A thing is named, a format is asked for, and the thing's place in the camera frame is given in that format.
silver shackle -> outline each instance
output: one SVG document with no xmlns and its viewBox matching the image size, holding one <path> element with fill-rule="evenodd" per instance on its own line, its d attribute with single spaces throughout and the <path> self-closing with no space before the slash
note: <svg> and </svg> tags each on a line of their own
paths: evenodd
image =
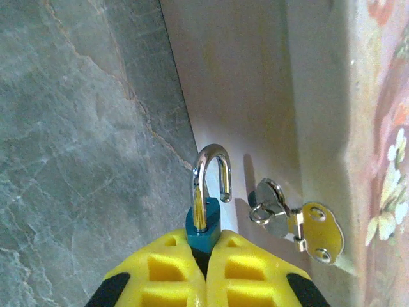
<svg viewBox="0 0 409 307">
<path fill-rule="evenodd" d="M 199 152 L 195 167 L 192 170 L 192 213 L 193 224 L 197 232 L 205 232 L 207 228 L 205 177 L 207 167 L 213 158 L 217 159 L 219 165 L 220 200 L 224 203 L 231 200 L 229 155 L 223 146 L 210 144 Z"/>
</svg>

screw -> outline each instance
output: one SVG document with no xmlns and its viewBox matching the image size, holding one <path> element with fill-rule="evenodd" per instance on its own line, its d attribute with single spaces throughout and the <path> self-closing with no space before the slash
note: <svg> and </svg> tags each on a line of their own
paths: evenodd
<svg viewBox="0 0 409 307">
<path fill-rule="evenodd" d="M 327 218 L 325 212 L 322 211 L 320 208 L 311 207 L 308 212 L 309 216 L 317 222 L 324 222 Z"/>
<path fill-rule="evenodd" d="M 331 262 L 331 255 L 325 248 L 317 248 L 314 252 L 314 258 L 323 264 Z"/>
</svg>

white door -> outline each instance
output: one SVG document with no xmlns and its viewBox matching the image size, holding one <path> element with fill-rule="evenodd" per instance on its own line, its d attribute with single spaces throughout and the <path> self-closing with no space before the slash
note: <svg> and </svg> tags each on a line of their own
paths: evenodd
<svg viewBox="0 0 409 307">
<path fill-rule="evenodd" d="M 406 306 L 409 1 L 161 5 L 197 147 L 230 154 L 222 225 L 310 272 L 332 306 Z M 335 265 L 249 221 L 265 177 L 290 207 L 333 211 L 345 242 Z M 215 168 L 208 185 L 218 195 Z"/>
</svg>

marble surface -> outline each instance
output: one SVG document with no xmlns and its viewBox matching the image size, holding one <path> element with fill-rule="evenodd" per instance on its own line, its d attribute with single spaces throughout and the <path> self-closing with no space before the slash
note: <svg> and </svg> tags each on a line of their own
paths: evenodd
<svg viewBox="0 0 409 307">
<path fill-rule="evenodd" d="M 158 1 L 0 3 L 0 303 L 81 306 L 184 223 L 197 150 Z"/>
</svg>

teal padlock body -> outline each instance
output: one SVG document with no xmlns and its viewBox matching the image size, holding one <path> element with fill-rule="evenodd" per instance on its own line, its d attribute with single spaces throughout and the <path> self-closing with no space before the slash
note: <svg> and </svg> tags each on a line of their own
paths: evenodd
<svg viewBox="0 0 409 307">
<path fill-rule="evenodd" d="M 196 259 L 203 275 L 207 275 L 207 267 L 215 247 L 220 237 L 220 205 L 217 198 L 206 198 L 206 220 L 207 229 L 205 232 L 197 232 L 193 224 L 192 208 L 186 215 L 186 236 L 187 242 L 192 249 L 193 257 Z"/>
</svg>

